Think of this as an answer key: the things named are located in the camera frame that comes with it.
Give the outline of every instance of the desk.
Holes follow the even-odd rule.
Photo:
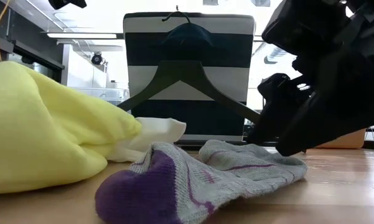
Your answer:
[[[309,166],[304,180],[236,200],[206,223],[374,223],[374,151],[311,149],[297,157]],[[127,168],[110,164],[76,184],[0,195],[0,224],[103,224],[94,210],[95,191],[109,175]]]

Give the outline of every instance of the gray sock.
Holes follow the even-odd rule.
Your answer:
[[[168,143],[107,178],[96,192],[96,211],[107,223],[201,223],[238,197],[275,191],[304,177],[300,159],[253,144],[211,140],[200,160]]]

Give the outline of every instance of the hanger hook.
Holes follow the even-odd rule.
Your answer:
[[[170,13],[166,18],[162,19],[162,22],[168,21],[170,19],[170,17],[173,16],[173,14],[175,14],[175,13],[181,13],[187,19],[188,23],[191,23],[191,20],[189,19],[189,17],[185,13],[179,11],[179,6],[178,5],[175,6],[175,9],[176,9],[176,12]]]

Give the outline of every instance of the clothes hanger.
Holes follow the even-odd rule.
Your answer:
[[[170,13],[162,21],[167,21],[171,15],[179,12],[177,11]],[[190,24],[188,16],[182,13]],[[201,93],[207,95],[211,99],[219,102],[226,108],[234,111],[236,114],[250,120],[253,123],[257,123],[260,114],[254,110],[251,110],[244,104],[226,96],[220,90],[218,90],[210,80],[207,78],[203,69],[202,63],[198,60],[164,60],[159,63],[156,73],[145,89],[143,89],[137,95],[132,96],[128,100],[120,103],[119,108],[129,111],[143,101],[150,99],[152,96],[158,94],[160,91],[167,87],[175,84],[178,81],[182,81]]]

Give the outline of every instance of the yellow cloth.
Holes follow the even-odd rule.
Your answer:
[[[0,194],[69,184],[102,171],[133,116],[14,62],[0,63]]]

